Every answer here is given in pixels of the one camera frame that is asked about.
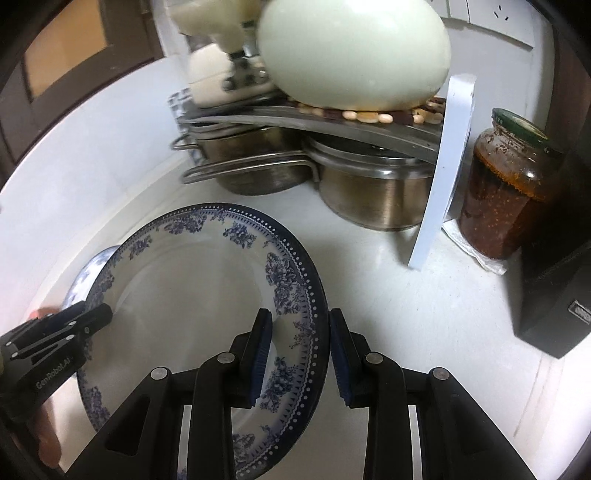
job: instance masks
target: screw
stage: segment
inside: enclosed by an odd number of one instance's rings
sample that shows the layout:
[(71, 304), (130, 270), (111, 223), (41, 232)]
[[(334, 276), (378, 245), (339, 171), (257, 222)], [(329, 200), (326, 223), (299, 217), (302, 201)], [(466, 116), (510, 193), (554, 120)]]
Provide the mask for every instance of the screw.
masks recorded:
[(365, 356), (365, 359), (368, 361), (368, 363), (370, 363), (372, 365), (379, 365), (380, 363), (382, 363), (384, 361), (384, 357), (376, 352), (368, 353)]
[(444, 368), (436, 368), (433, 370), (433, 376), (438, 380), (447, 380), (449, 378), (449, 372)]
[(166, 378), (167, 375), (168, 375), (168, 370), (166, 370), (163, 367), (154, 368), (150, 373), (150, 376), (154, 380), (162, 380), (163, 378)]
[(232, 352), (220, 353), (217, 356), (217, 361), (223, 365), (231, 364), (235, 360), (235, 356)]

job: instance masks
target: cabinet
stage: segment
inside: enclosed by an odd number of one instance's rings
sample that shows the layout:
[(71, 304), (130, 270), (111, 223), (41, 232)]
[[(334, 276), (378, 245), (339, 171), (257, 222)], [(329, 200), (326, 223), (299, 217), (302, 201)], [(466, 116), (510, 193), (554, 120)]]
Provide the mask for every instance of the cabinet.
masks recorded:
[(35, 34), (0, 91), (3, 171), (90, 95), (163, 56), (145, 0), (71, 0)]

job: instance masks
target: blue and white plate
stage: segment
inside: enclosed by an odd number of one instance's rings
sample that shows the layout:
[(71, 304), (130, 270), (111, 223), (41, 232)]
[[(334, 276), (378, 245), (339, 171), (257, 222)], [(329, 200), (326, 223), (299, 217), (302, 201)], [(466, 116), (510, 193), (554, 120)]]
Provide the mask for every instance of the blue and white plate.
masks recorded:
[(99, 276), (100, 271), (118, 248), (119, 245), (106, 248), (88, 261), (72, 282), (70, 290), (68, 290), (64, 301), (61, 303), (62, 310), (87, 299), (90, 289), (95, 284), (96, 277)]
[(153, 368), (184, 371), (228, 350), (259, 308), (273, 312), (273, 339), (261, 398), (232, 413), (237, 477), (262, 475), (306, 428), (326, 376), (328, 308), (310, 257), (272, 218), (226, 203), (168, 213), (106, 263), (87, 298), (89, 308), (102, 302), (113, 320), (78, 373), (95, 429)]

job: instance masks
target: kitchen counter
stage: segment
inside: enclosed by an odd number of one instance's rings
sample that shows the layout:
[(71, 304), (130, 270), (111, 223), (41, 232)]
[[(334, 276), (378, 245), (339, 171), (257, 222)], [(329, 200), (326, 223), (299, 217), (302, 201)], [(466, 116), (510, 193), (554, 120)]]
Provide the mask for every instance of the kitchen counter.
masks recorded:
[[(517, 448), (538, 480), (556, 480), (591, 430), (591, 341), (555, 360), (513, 335), (519, 277), (487, 273), (440, 232), (422, 271), (407, 268), (417, 228), (375, 232), (338, 217), (311, 183), (263, 197), (242, 197), (214, 180), (178, 182), (187, 167), (170, 168), (121, 206), (49, 273), (31, 306), (59, 304), (87, 260), (121, 243), (154, 218), (203, 202), (256, 208), (283, 223), (304, 245), (331, 308), (351, 331), (402, 367), (447, 368)], [(92, 437), (70, 379), (54, 396), (67, 468)], [(316, 413), (294, 449), (263, 478), (362, 477), (367, 410), (341, 401), (332, 366)]]

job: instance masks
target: pot handle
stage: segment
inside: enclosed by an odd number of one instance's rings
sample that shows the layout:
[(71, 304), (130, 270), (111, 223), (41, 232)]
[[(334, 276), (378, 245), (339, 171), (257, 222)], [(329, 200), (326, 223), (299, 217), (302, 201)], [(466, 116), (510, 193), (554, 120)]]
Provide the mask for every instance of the pot handle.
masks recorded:
[(193, 141), (189, 133), (184, 133), (180, 137), (176, 138), (170, 143), (170, 150), (181, 151), (181, 150), (201, 150), (201, 146), (198, 143), (182, 143), (185, 141)]
[(237, 158), (223, 162), (209, 163), (200, 167), (195, 167), (183, 173), (181, 181), (184, 184), (196, 183), (198, 181), (215, 179), (225, 175), (234, 175), (236, 173), (248, 173), (258, 170), (266, 170), (271, 167), (293, 167), (306, 166), (312, 170), (312, 176), (315, 182), (320, 181), (318, 166), (311, 161), (302, 150), (292, 150), (289, 152), (266, 153), (255, 155), (253, 157)]

